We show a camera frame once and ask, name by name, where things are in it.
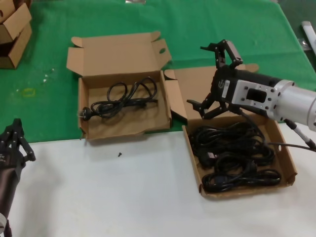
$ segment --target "label on robot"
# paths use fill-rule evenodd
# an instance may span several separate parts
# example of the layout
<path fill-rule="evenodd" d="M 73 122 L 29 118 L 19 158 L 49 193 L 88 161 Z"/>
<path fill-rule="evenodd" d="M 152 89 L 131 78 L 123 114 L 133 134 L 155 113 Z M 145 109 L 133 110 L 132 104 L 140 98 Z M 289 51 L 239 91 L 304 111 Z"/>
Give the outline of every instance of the label on robot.
<path fill-rule="evenodd" d="M 225 85 L 224 85 L 224 89 L 223 89 L 223 94 L 222 94 L 222 97 L 223 98 L 226 98 L 226 95 L 227 95 L 227 91 L 228 91 L 228 87 L 229 87 L 229 84 L 231 82 L 229 80 L 226 80 L 225 81 Z"/>

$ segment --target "cardboard box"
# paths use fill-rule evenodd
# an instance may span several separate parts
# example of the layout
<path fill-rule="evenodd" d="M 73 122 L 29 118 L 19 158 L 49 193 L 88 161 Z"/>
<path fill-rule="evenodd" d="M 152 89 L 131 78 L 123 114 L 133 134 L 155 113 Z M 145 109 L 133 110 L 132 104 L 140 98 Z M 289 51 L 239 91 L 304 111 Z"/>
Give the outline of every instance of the cardboard box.
<path fill-rule="evenodd" d="M 24 3 L 0 25 L 0 44 L 13 42 L 29 24 L 31 18 L 29 9 Z"/>
<path fill-rule="evenodd" d="M 28 23 L 14 42 L 0 45 L 0 68 L 17 68 L 31 34 L 31 25 Z"/>
<path fill-rule="evenodd" d="M 15 11 L 12 0 L 0 0 L 0 24 L 8 19 Z"/>
<path fill-rule="evenodd" d="M 67 68 L 82 76 L 79 79 L 79 108 L 89 107 L 96 101 L 107 100 L 111 85 L 123 81 L 132 85 L 145 77 L 152 77 L 158 87 L 158 104 L 148 103 L 145 109 L 125 107 L 111 119 L 98 116 L 89 121 L 79 119 L 79 127 L 87 140 L 143 134 L 146 131 L 169 129 L 171 111 L 161 68 L 171 60 L 167 44 L 159 39 L 160 33 L 143 33 L 120 36 L 78 38 L 77 47 L 68 51 Z M 111 92 L 111 99 L 123 95 L 123 86 Z M 147 96 L 139 87 L 134 95 Z"/>
<path fill-rule="evenodd" d="M 253 65 L 245 65 L 246 68 L 255 72 L 258 70 L 258 67 L 254 67 Z M 186 142 L 188 145 L 191 162 L 197 182 L 197 187 L 199 193 L 204 197 L 212 197 L 212 198 L 224 198 L 224 197 L 233 197 L 240 195 L 249 195 L 256 193 L 264 193 L 280 188 L 285 188 L 290 185 L 293 185 L 295 181 L 295 175 L 297 174 L 295 165 L 293 163 L 292 157 L 289 153 L 287 147 L 282 147 L 279 150 L 279 147 L 273 147 L 276 153 L 275 161 L 270 166 L 260 167 L 260 168 L 272 168 L 276 169 L 282 175 L 282 181 L 277 186 L 271 187 L 239 187 L 235 190 L 231 190 L 224 193 L 207 193 L 203 189 L 202 185 L 202 177 L 207 173 L 212 173 L 213 170 L 205 170 L 201 167 L 198 158 L 193 155 L 193 151 L 191 149 L 191 144 L 189 142 L 189 134 L 191 134 L 197 127 L 202 125 L 213 125 L 218 127 L 226 127 L 232 125 L 236 122 L 245 121 L 243 117 L 233 114 L 231 112 L 225 112 L 218 117 L 215 117 L 210 120 L 201 119 L 199 113 L 192 109 L 192 105 L 187 103 L 188 99 L 193 99 L 196 101 L 202 102 L 207 94 L 210 92 L 211 83 L 213 76 L 215 74 L 215 67 L 203 67 L 203 68 L 188 68 L 188 69 L 179 69 L 166 71 L 165 74 L 169 75 L 168 77 L 174 77 L 178 84 L 178 94 L 180 93 L 181 97 L 178 98 L 178 105 L 180 105 L 179 109 L 177 105 L 173 105 L 173 109 L 175 111 L 181 111 L 182 115 L 187 118 L 188 125 L 183 126 L 184 135 L 186 138 Z M 210 110 L 215 109 L 219 106 L 218 103 L 214 103 Z M 267 142 L 282 142 L 285 143 L 285 140 L 281 134 L 279 126 L 277 122 L 264 118 L 262 116 L 253 114 L 249 111 L 244 111 L 249 114 L 256 124 L 259 126 L 261 131 L 266 137 Z"/>

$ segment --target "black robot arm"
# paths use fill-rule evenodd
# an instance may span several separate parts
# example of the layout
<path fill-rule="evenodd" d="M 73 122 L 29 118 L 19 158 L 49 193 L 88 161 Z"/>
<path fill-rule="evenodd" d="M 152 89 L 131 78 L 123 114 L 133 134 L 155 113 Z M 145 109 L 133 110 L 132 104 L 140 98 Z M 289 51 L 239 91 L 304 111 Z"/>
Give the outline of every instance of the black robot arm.
<path fill-rule="evenodd" d="M 16 118 L 0 135 L 0 233 L 3 232 L 4 237 L 12 236 L 8 216 L 21 171 L 29 160 L 35 161 L 35 155 L 24 138 L 21 120 Z"/>

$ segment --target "green cloth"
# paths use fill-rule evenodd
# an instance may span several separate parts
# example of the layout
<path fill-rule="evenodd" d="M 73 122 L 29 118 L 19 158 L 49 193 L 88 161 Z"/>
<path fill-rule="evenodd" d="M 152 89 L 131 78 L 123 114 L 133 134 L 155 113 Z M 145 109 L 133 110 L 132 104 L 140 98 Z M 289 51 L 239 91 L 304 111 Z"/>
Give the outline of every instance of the green cloth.
<path fill-rule="evenodd" d="M 280 6 L 269 0 L 64 0 L 35 2 L 33 35 L 17 70 L 0 70 L 0 129 L 21 118 L 30 142 L 80 138 L 78 75 L 66 69 L 71 37 L 161 31 L 168 68 L 214 65 L 200 50 L 233 41 L 245 63 L 314 90 L 316 77 Z M 175 121 L 172 130 L 181 130 Z"/>

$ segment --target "stacked cardboard boxes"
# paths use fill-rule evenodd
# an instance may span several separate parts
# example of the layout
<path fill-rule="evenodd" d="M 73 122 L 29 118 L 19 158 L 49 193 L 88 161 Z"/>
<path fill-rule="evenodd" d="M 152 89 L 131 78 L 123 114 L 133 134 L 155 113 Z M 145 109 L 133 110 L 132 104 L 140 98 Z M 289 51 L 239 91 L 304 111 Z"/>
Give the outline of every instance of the stacked cardboard boxes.
<path fill-rule="evenodd" d="M 13 0 L 0 0 L 0 68 L 17 68 L 32 34 L 30 20 L 25 3 L 16 9 Z"/>

